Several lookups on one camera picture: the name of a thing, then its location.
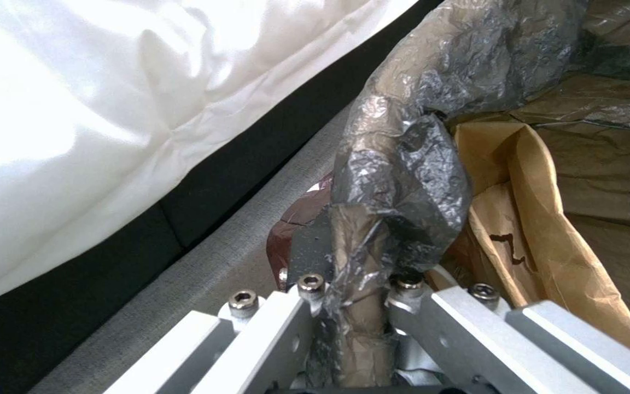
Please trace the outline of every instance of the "plastic wrap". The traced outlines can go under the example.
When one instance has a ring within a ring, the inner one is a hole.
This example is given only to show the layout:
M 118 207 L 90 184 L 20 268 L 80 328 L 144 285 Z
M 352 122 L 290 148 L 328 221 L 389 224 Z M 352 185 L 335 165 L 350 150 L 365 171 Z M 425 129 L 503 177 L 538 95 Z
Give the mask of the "plastic wrap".
M 398 43 L 355 101 L 332 185 L 342 386 L 390 383 L 384 287 L 394 269 L 436 264 L 462 229 L 470 186 L 440 121 L 518 107 L 558 82 L 585 2 L 454 0 Z

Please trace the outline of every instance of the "black fabric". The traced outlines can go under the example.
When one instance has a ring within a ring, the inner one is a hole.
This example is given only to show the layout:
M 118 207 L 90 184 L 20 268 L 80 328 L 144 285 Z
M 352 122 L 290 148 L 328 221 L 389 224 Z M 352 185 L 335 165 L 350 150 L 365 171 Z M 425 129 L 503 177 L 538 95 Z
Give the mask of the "black fabric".
M 81 256 L 0 296 L 0 392 L 23 392 L 182 251 L 155 204 Z
M 0 392 L 25 392 L 235 212 L 361 90 L 437 0 L 421 0 L 330 65 L 80 257 L 0 297 Z

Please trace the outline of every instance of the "metal plate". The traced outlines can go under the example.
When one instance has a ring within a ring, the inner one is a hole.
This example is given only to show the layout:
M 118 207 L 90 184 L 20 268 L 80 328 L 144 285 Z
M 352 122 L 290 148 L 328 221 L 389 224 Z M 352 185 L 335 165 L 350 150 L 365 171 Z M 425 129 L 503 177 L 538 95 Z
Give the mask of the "metal plate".
M 230 321 L 191 311 L 105 394 L 188 392 L 233 338 Z

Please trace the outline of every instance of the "metal bar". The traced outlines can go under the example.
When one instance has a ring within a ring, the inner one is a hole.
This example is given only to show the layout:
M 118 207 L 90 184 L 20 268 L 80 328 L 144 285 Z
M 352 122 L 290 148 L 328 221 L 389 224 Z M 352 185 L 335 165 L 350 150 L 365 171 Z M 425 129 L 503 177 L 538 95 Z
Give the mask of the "metal bar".
M 189 392 L 234 338 L 230 321 L 191 311 L 105 394 Z
M 304 367 L 312 331 L 308 303 L 297 294 L 273 292 L 192 394 L 289 387 Z
M 499 392 L 595 392 L 460 287 L 389 299 L 390 322 L 455 383 L 482 376 Z
M 539 302 L 505 319 L 598 391 L 630 393 L 630 350 L 560 306 Z

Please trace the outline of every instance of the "metal bracket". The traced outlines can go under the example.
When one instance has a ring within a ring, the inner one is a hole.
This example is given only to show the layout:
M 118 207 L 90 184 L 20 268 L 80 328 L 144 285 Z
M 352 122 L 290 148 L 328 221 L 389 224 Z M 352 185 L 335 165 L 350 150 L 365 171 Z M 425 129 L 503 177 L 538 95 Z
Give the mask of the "metal bracket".
M 392 292 L 390 323 L 417 339 L 454 382 L 482 376 L 500 392 L 595 392 L 464 289 Z

